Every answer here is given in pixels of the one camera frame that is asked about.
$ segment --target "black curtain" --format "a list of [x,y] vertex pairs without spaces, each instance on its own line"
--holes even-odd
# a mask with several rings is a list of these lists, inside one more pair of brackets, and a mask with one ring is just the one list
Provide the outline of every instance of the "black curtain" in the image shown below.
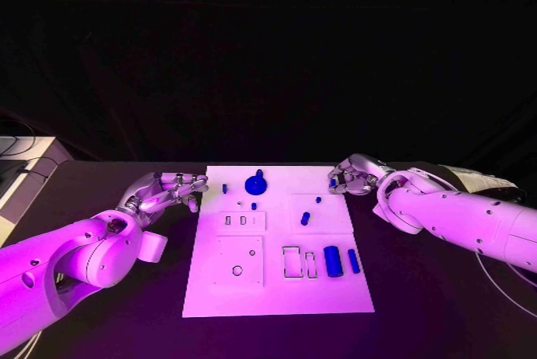
[[97,160],[537,168],[537,0],[9,0],[3,112]]

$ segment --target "blue object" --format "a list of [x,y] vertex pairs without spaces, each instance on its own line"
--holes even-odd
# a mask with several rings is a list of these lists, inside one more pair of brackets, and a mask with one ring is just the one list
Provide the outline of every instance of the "blue object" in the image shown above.
[[260,195],[266,191],[266,179],[263,178],[262,169],[258,169],[256,175],[246,180],[245,188],[250,195]]
[[311,220],[311,213],[305,212],[305,214],[302,215],[301,224],[305,226],[310,220]]
[[361,267],[359,266],[359,259],[356,258],[354,249],[350,249],[350,259],[351,259],[353,272],[359,274],[361,272]]
[[334,245],[325,248],[327,271],[331,278],[338,278],[344,275],[344,267],[341,266],[340,250]]

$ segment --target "dark table surface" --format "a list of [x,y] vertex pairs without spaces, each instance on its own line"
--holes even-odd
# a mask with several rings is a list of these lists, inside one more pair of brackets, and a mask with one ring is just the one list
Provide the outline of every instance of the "dark table surface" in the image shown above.
[[[207,165],[64,163],[6,245],[115,208],[149,171],[204,174]],[[374,195],[346,199],[376,313],[184,319],[198,215],[178,205],[149,228],[169,239],[161,263],[136,262],[122,283],[47,328],[31,357],[535,357],[537,319],[502,295],[476,255],[426,231],[400,232],[372,212]],[[537,311],[532,287],[502,262],[486,265]]]

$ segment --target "robotic hand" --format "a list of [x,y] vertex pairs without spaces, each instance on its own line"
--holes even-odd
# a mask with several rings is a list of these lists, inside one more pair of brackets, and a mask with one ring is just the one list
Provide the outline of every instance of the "robotic hand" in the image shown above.
[[[161,260],[167,237],[144,229],[171,205],[197,212],[193,193],[207,189],[206,175],[151,173],[115,210],[0,250],[0,355],[123,280],[136,259]],[[58,273],[70,277],[61,283]]]
[[402,231],[416,234],[426,228],[442,240],[537,272],[537,210],[460,192],[434,174],[396,171],[363,154],[351,155],[328,178],[337,194],[366,195],[377,188],[373,212]]

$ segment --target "robotic arm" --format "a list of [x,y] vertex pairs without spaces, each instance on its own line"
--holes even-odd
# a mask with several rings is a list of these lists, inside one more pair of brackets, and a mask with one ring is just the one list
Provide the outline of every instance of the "robotic arm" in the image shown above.
[[[206,175],[151,173],[115,210],[2,249],[0,355],[123,280],[136,259],[159,262],[167,237],[144,229],[171,205],[182,203],[197,212],[191,193],[207,189]],[[57,273],[70,277],[61,284]]]
[[537,210],[460,192],[421,169],[396,171],[363,154],[351,155],[328,178],[334,193],[366,195],[377,188],[374,213],[402,231],[426,228],[442,240],[537,272]]

